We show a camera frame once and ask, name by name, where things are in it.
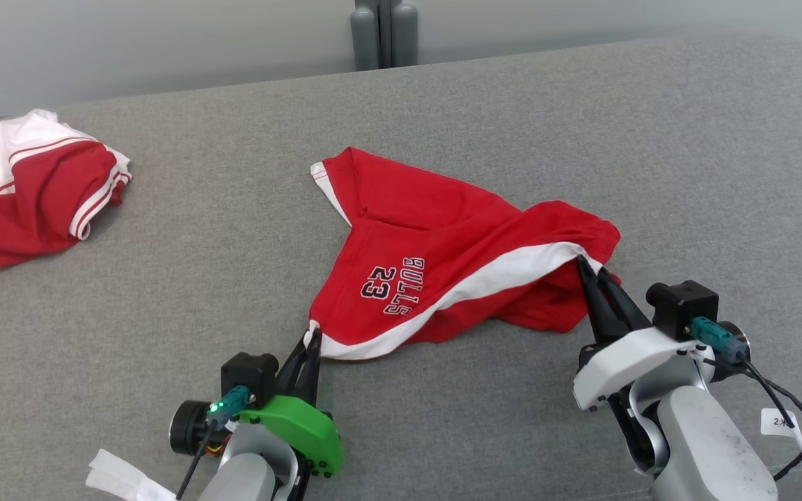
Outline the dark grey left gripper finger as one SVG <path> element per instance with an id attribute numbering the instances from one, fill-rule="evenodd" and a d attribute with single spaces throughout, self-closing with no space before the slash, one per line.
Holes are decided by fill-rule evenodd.
<path id="1" fill-rule="evenodd" d="M 308 399 L 308 387 L 308 346 L 302 338 L 277 373 L 277 394 Z"/>
<path id="2" fill-rule="evenodd" d="M 322 334 L 312 334 L 306 347 L 305 365 L 301 371 L 301 398 L 316 407 L 320 383 Z"/>

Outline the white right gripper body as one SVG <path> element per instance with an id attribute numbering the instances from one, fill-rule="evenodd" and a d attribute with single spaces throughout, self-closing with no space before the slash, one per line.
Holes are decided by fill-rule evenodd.
<path id="1" fill-rule="evenodd" d="M 628 333 L 599 350 L 574 379 L 574 397 L 583 411 L 603 406 L 631 387 L 634 401 L 659 399 L 681 386 L 707 390 L 714 368 L 700 361 L 707 350 L 696 340 L 677 342 L 656 328 Z"/>

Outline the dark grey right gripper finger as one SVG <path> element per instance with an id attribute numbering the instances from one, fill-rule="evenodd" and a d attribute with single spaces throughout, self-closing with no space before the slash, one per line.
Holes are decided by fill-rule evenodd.
<path id="1" fill-rule="evenodd" d="M 608 270 L 599 271 L 599 288 L 604 293 L 604 298 L 615 318 L 626 324 L 628 332 L 652 327 L 649 318 L 643 314 L 636 302 Z"/>
<path id="2" fill-rule="evenodd" d="M 625 320 L 615 313 L 617 299 L 608 297 L 611 285 L 617 285 L 604 269 L 593 270 L 585 255 L 577 256 L 577 273 L 581 281 L 583 297 L 588 306 L 588 316 L 593 332 L 594 345 L 609 345 L 630 332 Z"/>

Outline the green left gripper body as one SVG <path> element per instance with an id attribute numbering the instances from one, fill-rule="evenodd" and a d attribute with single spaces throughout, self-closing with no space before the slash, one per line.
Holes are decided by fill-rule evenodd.
<path id="1" fill-rule="evenodd" d="M 343 444 L 335 422 L 302 399 L 277 395 L 261 409 L 239 412 L 242 424 L 261 424 L 312 463 L 321 475 L 343 469 Z"/>

